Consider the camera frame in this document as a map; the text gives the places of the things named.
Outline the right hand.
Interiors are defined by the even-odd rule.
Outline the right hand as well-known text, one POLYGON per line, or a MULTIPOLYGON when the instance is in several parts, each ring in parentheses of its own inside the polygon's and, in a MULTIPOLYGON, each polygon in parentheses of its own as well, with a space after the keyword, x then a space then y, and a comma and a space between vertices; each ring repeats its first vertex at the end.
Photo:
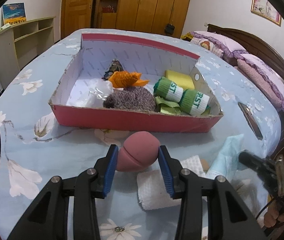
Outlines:
POLYGON ((267 208, 267 212, 264 214, 263 223, 266 228, 273 228, 279 223, 284 226, 284 212, 280 211, 281 206, 277 202, 273 201, 267 208))

